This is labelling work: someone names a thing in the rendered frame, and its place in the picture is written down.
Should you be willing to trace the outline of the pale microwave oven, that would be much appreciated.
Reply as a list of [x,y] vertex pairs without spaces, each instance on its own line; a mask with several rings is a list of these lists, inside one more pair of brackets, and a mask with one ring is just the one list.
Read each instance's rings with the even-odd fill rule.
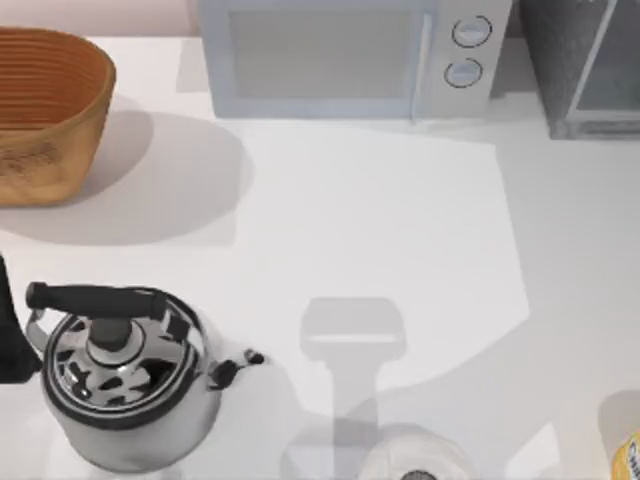
[[[490,98],[513,0],[197,0],[209,89],[222,118],[410,119],[420,31],[432,18],[420,118],[468,118]],[[476,48],[452,39],[460,19],[490,20]],[[465,89],[444,70],[473,58]]]

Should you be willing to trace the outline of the round microwave knob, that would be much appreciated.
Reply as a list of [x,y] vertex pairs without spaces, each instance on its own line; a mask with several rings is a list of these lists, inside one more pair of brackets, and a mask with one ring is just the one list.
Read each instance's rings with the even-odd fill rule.
[[489,19],[476,15],[458,20],[452,28],[452,39],[461,48],[476,48],[490,38],[492,30]]
[[452,88],[465,89],[477,84],[484,73],[483,66],[473,58],[465,58],[450,63],[444,70],[443,78]]

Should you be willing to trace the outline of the white round container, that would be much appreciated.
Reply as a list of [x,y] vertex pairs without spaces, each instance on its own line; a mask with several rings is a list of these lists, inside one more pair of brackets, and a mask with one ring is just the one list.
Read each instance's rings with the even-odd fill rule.
[[382,440],[362,463],[357,480],[475,480],[465,452],[429,432],[397,434]]

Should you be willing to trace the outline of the brown wicker basket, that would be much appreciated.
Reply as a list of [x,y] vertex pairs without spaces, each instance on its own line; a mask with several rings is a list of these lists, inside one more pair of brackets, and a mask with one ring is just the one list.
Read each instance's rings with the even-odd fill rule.
[[111,57],[74,34],[0,26],[0,207],[76,195],[116,83]]

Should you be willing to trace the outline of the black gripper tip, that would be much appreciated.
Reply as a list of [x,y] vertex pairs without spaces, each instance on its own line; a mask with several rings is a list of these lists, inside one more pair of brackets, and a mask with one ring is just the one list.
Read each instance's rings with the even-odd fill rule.
[[27,383],[41,367],[42,361],[21,329],[0,254],[0,385]]

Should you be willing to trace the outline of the yellow and white bottle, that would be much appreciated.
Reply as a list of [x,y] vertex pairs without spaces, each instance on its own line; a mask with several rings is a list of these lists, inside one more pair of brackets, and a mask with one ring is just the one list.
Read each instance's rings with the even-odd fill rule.
[[599,430],[610,480],[640,480],[640,390],[606,398],[599,409]]

